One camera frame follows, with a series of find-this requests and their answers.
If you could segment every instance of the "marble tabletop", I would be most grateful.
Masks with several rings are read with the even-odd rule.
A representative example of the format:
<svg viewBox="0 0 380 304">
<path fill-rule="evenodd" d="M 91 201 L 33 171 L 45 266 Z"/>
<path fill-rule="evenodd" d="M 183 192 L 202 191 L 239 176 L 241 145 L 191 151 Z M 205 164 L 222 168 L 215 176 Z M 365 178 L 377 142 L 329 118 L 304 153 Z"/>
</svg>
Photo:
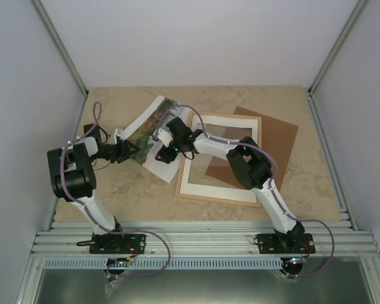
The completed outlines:
<svg viewBox="0 0 380 304">
<path fill-rule="evenodd" d="M 100 124 L 107 130 L 125 128 L 162 95 L 199 111 L 232 113 L 236 106 L 299 126 L 281 188 L 289 209 L 303 219 L 339 220 L 339 208 L 311 117 L 307 97 L 298 86 L 111 87 L 89 92 L 82 119 L 93 122 L 92 106 L 103 104 Z M 95 168 L 106 165 L 98 160 Z M 234 206 L 174 197 L 176 178 L 166 183 L 133 160 L 96 171 L 97 192 L 120 221 L 269 220 L 264 208 Z M 83 214 L 60 200 L 56 221 L 85 221 Z"/>
</svg>

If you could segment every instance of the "white wall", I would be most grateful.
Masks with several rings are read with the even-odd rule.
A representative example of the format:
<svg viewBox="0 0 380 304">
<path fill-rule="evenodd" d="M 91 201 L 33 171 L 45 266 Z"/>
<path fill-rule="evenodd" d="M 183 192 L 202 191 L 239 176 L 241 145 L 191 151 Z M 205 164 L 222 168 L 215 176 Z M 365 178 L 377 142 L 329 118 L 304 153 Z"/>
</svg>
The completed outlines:
<svg viewBox="0 0 380 304">
<path fill-rule="evenodd" d="M 356 2 L 43 0 L 87 87 L 308 87 Z"/>
<path fill-rule="evenodd" d="M 380 0 L 370 1 L 316 97 L 358 224 L 380 247 Z"/>
<path fill-rule="evenodd" d="M 53 207 L 46 151 L 72 135 L 81 106 L 30 2 L 0 1 L 0 303 L 14 303 Z"/>
</svg>

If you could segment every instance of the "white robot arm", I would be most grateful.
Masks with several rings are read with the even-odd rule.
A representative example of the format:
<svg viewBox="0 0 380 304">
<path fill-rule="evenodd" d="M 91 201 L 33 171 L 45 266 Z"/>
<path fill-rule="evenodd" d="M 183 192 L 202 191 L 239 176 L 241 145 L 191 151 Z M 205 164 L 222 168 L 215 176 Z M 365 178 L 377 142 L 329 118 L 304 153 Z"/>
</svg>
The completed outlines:
<svg viewBox="0 0 380 304">
<path fill-rule="evenodd" d="M 169 132 L 159 129 L 156 135 L 163 143 L 157 160 L 170 163 L 178 153 L 192 153 L 193 157 L 208 154 L 228 160 L 240 185 L 256 194 L 269 214 L 275 231 L 273 235 L 256 236 L 261 253 L 290 253 L 301 247 L 301 243 L 313 244 L 312 236 L 305 234 L 303 225 L 295 220 L 274 180 L 271 180 L 271 163 L 259 152 L 252 138 L 245 137 L 234 142 L 213 137 L 199 129 L 192 131 L 178 117 L 169 121 L 167 128 Z M 245 156 L 250 156 L 250 160 L 246 160 Z"/>
<path fill-rule="evenodd" d="M 180 118 L 171 120 L 167 127 L 169 132 L 159 129 L 157 138 L 163 142 L 156 160 L 170 163 L 178 153 L 209 154 L 228 160 L 238 182 L 253 191 L 270 216 L 274 226 L 274 234 L 258 234 L 256 245 L 260 253 L 291 253 L 302 242 L 312 244 L 312 236 L 305 234 L 301 222 L 295 221 L 291 211 L 281 198 L 274 181 L 270 182 L 272 172 L 268 159 L 255 149 L 247 148 L 242 144 L 232 144 L 230 140 L 212 138 L 201 130 L 194 132 L 184 125 Z M 240 141 L 249 146 L 256 146 L 250 137 Z M 81 141 L 67 148 L 65 158 L 65 185 L 68 192 L 78 201 L 70 200 L 65 194 L 60 178 L 60 156 L 62 148 L 47 152 L 49 172 L 54 194 L 59 198 L 71 201 L 85 215 L 93 225 L 93 235 L 90 243 L 91 253 L 120 253 L 124 248 L 121 234 L 111 234 L 108 231 L 121 231 L 121 227 L 114 216 L 104 207 L 96 196 L 96 177 L 91 162 L 95 159 L 105 159 L 120 163 L 139 151 L 138 147 L 124 138 L 121 129 L 116 129 L 108 140 L 108 144 L 101 142 L 98 128 Z"/>
</svg>

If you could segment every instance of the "wooden frame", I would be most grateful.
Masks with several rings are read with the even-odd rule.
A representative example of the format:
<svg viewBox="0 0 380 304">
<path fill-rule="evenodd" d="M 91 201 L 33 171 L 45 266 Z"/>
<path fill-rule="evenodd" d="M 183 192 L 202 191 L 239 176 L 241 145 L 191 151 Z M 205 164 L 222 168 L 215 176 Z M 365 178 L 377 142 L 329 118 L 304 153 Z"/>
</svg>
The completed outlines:
<svg viewBox="0 0 380 304">
<path fill-rule="evenodd" d="M 253 140 L 258 142 L 259 147 L 262 146 L 262 119 L 260 117 L 211 112 L 200 112 L 200 115 L 205 124 L 252 129 Z M 190 114 L 187 125 L 195 129 L 199 122 L 198 116 Z M 255 193 L 250 190 L 188 183 L 190 166 L 191 160 L 182 158 L 177 177 L 175 197 L 257 208 L 261 207 L 261 203 L 257 200 Z"/>
</svg>

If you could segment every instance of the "metal frame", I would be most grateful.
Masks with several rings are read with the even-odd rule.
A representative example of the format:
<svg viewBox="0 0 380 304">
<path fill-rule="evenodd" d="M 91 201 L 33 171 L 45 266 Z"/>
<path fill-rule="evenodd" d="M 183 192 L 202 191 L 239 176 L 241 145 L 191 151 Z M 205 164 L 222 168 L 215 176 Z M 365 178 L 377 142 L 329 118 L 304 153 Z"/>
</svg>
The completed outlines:
<svg viewBox="0 0 380 304">
<path fill-rule="evenodd" d="M 98 269 L 104 270 L 108 258 L 46 258 L 45 269 Z M 166 258 L 135 257 L 135 263 L 114 260 L 111 270 L 159 270 L 166 264 Z M 280 270 L 280 258 L 171 258 L 166 270 Z"/>
<path fill-rule="evenodd" d="M 380 303 L 380 258 L 362 257 L 362 266 L 374 303 Z"/>
<path fill-rule="evenodd" d="M 45 258 L 29 258 L 20 289 L 18 290 L 16 304 L 35 303 L 44 265 Z"/>
<path fill-rule="evenodd" d="M 331 176 L 332 184 L 335 189 L 335 195 L 340 205 L 340 208 L 346 209 L 349 214 L 349 219 L 352 224 L 353 230 L 358 230 L 357 223 L 355 220 L 352 204 L 350 203 L 349 197 L 346 194 L 345 187 L 343 186 L 338 167 L 331 153 L 331 148 L 327 140 L 326 131 L 324 129 L 324 124 L 320 116 L 319 109 L 315 103 L 315 100 L 307 94 L 308 105 L 310 106 L 310 111 L 312 114 L 312 119 L 317 129 L 318 138 L 322 147 L 322 152 L 324 153 L 324 158 L 327 163 L 329 175 Z"/>
<path fill-rule="evenodd" d="M 35 8 L 39 18 L 41 19 L 41 22 L 45 29 L 48 32 L 48 35 L 52 39 L 52 41 L 55 44 L 55 47 L 59 51 L 63 61 L 65 62 L 67 68 L 69 69 L 70 75 L 76 82 L 77 86 L 79 87 L 80 91 L 82 92 L 82 95 L 84 98 L 87 98 L 88 90 L 86 89 L 82 78 L 80 77 L 75 64 L 73 63 L 71 57 L 69 56 L 68 51 L 65 48 L 65 45 L 63 44 L 62 40 L 60 39 L 55 26 L 53 25 L 43 3 L 41 0 L 30 0 L 32 6 Z"/>
<path fill-rule="evenodd" d="M 353 231 L 349 220 L 327 222 L 334 234 L 336 257 L 379 255 L 370 231 Z M 124 230 L 148 229 L 169 243 L 173 257 L 295 257 L 287 254 L 261 255 L 253 238 L 258 233 L 272 233 L 270 222 L 122 222 Z M 313 234 L 317 257 L 331 253 L 328 231 L 318 223 L 307 223 Z M 92 257 L 88 247 L 76 242 L 91 238 L 92 227 L 85 222 L 65 222 L 53 225 L 50 232 L 38 232 L 32 247 L 32 257 Z M 127 255 L 98 255 L 126 257 Z M 146 240 L 145 257 L 166 257 L 164 245 L 154 236 Z"/>
<path fill-rule="evenodd" d="M 349 37 L 350 33 L 352 32 L 354 26 L 356 25 L 358 19 L 362 15 L 363 11 L 366 9 L 367 4 L 370 0 L 359 0 L 356 4 L 356 7 L 353 9 L 351 15 L 349 16 L 348 21 L 346 22 L 345 26 L 343 27 L 341 33 L 339 34 L 339 37 L 336 39 L 336 42 L 334 43 L 334 46 L 332 47 L 331 51 L 329 52 L 327 58 L 325 59 L 324 63 L 322 64 L 317 76 L 315 76 L 315 79 L 309 88 L 310 95 L 313 96 L 315 91 L 318 88 L 319 83 L 321 82 L 322 78 L 324 78 L 324 75 L 328 71 L 329 67 L 334 62 L 335 58 L 339 54 L 339 51 L 341 50 L 343 44 Z"/>
</svg>

